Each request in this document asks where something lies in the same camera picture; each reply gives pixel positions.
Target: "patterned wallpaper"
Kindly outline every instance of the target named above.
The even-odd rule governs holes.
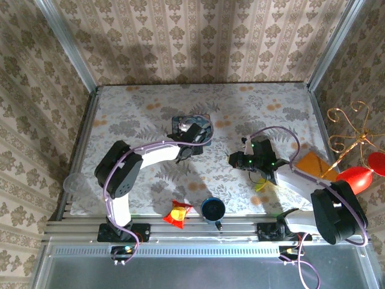
[[[347,0],[53,0],[99,84],[305,81]]]
[[[350,102],[363,100],[371,108],[367,127],[375,133],[385,133],[385,1],[366,1],[357,20],[342,43],[342,47],[326,71],[316,89],[321,110],[331,107],[345,110],[353,124],[361,127],[365,110],[355,113]],[[326,121],[329,134],[352,135],[353,129],[346,123],[341,126]],[[374,143],[385,149],[385,136],[375,138]],[[367,158],[376,151],[365,146]],[[342,162],[342,169],[362,165],[360,151],[355,149]],[[359,195],[359,201],[369,220],[369,232],[380,264],[385,272],[385,178],[374,174],[371,187]]]
[[[0,1],[0,288],[26,288],[88,92],[33,1]]]

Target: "floral tablecloth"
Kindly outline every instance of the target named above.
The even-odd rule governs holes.
[[[176,164],[158,163],[140,171],[129,193],[132,214],[170,211],[171,201],[187,202],[200,212],[209,196],[226,204],[227,214],[279,213],[290,208],[310,210],[311,205],[293,191],[268,184],[255,192],[248,173],[233,169],[227,156],[243,151],[241,137],[271,125],[291,129],[304,153],[315,151],[327,159],[310,95],[302,83],[194,84],[103,87],[81,172],[92,192],[80,195],[71,214],[104,214],[102,189],[94,170],[117,140],[135,147],[166,140],[171,118],[209,114],[215,134],[202,155]],[[277,156],[288,159],[297,148],[284,131],[266,131]],[[252,173],[257,181],[259,175]]]

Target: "red balloon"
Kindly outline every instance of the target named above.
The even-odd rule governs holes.
[[[372,171],[365,167],[351,167],[340,173],[336,180],[343,179],[349,183],[354,194],[366,190],[372,182]]]
[[[375,173],[380,176],[385,176],[385,154],[382,152],[374,152],[370,154],[368,163]]]

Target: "orange box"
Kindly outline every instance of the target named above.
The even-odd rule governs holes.
[[[320,159],[314,152],[309,152],[305,155],[296,165],[298,169],[303,170],[304,172],[320,177],[327,169],[330,167],[325,161]],[[326,174],[324,179],[328,181],[335,182],[338,173],[335,170],[331,170]]]

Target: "aluminum frame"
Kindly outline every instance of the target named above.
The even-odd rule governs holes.
[[[35,0],[35,2],[42,11],[44,17],[47,19],[49,26],[55,33],[88,92],[95,91],[97,87],[96,82],[94,81],[86,62],[83,60],[78,48],[75,45],[76,42],[69,32],[67,25],[60,17],[55,5],[51,0]]]
[[[334,32],[331,35],[324,52],[319,58],[317,65],[309,78],[308,88],[310,92],[315,92],[318,84],[321,82],[322,77],[326,73],[327,68],[329,67],[343,40],[348,34],[364,3],[365,0],[350,0],[346,6],[346,9],[342,13],[341,20],[339,21],[337,27],[334,29]]]
[[[314,92],[309,91],[309,93],[310,93],[310,101],[312,103],[312,107],[313,107],[314,114],[315,114],[315,119],[317,120],[318,128],[319,128],[319,131],[320,131],[321,137],[322,137],[322,141],[324,142],[327,158],[329,160],[329,163],[333,164],[336,161],[336,156],[335,156],[334,152],[332,151],[332,149],[330,148],[330,146],[328,145],[329,135],[328,135],[327,130],[326,130],[324,118],[322,116],[321,110],[319,109],[317,98],[316,98]],[[334,169],[337,170],[338,172],[340,172],[338,165]]]
[[[142,251],[136,258],[148,258],[162,255],[165,258],[178,258],[186,255],[194,257],[194,252],[200,251],[200,255],[207,254],[208,257],[277,257],[277,246],[293,246],[297,242],[258,242],[256,236],[256,223],[271,222],[274,216],[247,216],[247,217],[225,217],[223,219],[223,231],[218,232],[215,226],[209,225],[200,217],[191,217],[186,221],[185,230],[169,226],[155,216],[142,216],[137,218],[139,222],[152,224],[152,235],[149,243],[141,245]],[[61,222],[48,222],[45,233],[45,250],[41,253],[40,271],[35,279],[35,287],[45,288],[50,267],[53,259],[58,257],[70,258],[81,255],[84,258],[109,256],[111,246],[126,244],[106,243],[100,244],[96,241],[99,224],[104,218],[82,218],[69,217]],[[362,241],[361,236],[355,235],[351,240]],[[312,241],[305,242],[306,246],[330,246],[321,237],[314,237]],[[337,246],[350,245],[341,242]],[[362,266],[363,273],[369,289],[384,288],[381,283],[381,270],[375,262],[372,247],[354,247],[359,259],[358,264]]]

